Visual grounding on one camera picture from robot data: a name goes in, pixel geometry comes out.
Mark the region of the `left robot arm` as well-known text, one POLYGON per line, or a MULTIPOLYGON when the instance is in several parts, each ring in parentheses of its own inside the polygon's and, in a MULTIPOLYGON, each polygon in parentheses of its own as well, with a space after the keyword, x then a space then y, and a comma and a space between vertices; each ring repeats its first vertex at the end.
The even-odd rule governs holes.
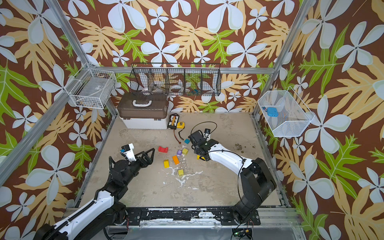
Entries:
POLYGON ((133 153, 133 146, 121 149, 122 160, 109 157, 109 175, 106 184, 95 192, 86 205, 67 218, 53 224, 44 224, 36 231, 35 240, 90 240, 107 226, 126 220, 126 205, 120 199, 128 191, 128 184, 154 161, 155 149, 133 153))

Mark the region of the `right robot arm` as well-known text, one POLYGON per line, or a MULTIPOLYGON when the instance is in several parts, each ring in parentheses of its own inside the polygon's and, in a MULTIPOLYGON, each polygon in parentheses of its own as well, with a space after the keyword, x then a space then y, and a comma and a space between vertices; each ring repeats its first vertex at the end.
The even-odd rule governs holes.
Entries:
POLYGON ((214 139, 207 139, 201 131, 189 135, 194 153, 204 161, 214 161, 233 171, 241 181, 243 195, 232 207, 237 224, 255 221, 257 208, 276 189, 276 182, 266 162, 257 158, 245 158, 234 153, 214 139))

